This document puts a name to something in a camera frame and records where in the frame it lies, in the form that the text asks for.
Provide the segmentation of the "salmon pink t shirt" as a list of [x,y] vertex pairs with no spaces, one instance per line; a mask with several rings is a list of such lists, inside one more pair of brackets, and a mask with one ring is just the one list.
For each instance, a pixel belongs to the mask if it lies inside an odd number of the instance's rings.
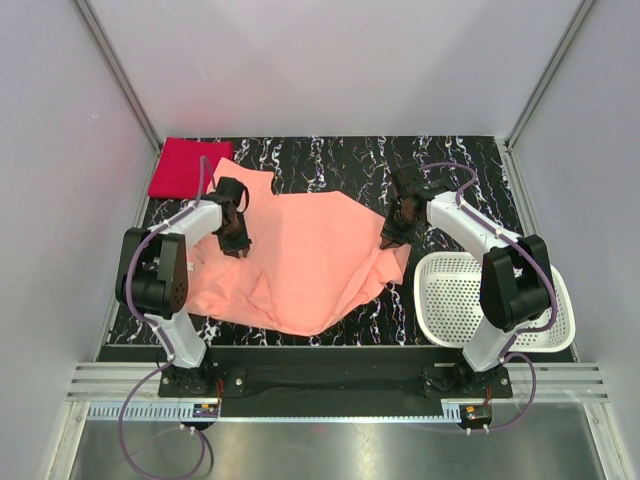
[[188,313],[312,336],[402,283],[411,248],[381,249],[383,216],[338,191],[276,195],[273,173],[228,159],[215,170],[224,177],[248,188],[252,244],[240,259],[214,235],[188,250]]

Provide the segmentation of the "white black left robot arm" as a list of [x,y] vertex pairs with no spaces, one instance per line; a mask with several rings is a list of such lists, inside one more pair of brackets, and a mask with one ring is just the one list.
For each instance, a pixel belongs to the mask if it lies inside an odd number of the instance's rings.
[[238,202],[213,196],[152,228],[128,229],[115,282],[117,301],[151,327],[171,365],[183,369],[181,384],[196,396],[214,388],[216,372],[203,363],[206,347],[186,311],[187,251],[211,236],[227,256],[248,253],[251,241]]

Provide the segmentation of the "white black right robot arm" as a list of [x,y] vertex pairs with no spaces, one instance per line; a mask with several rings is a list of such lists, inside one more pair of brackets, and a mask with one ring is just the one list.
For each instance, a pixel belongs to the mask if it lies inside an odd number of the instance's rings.
[[[463,349],[454,384],[476,396],[509,348],[518,324],[554,305],[549,259],[535,236],[489,236],[493,223],[452,192],[429,197],[423,218],[454,237],[482,267],[484,318]],[[245,258],[209,238],[189,308],[242,325],[313,336],[403,280],[410,248],[383,250],[382,216],[340,192],[258,193],[246,214]]]

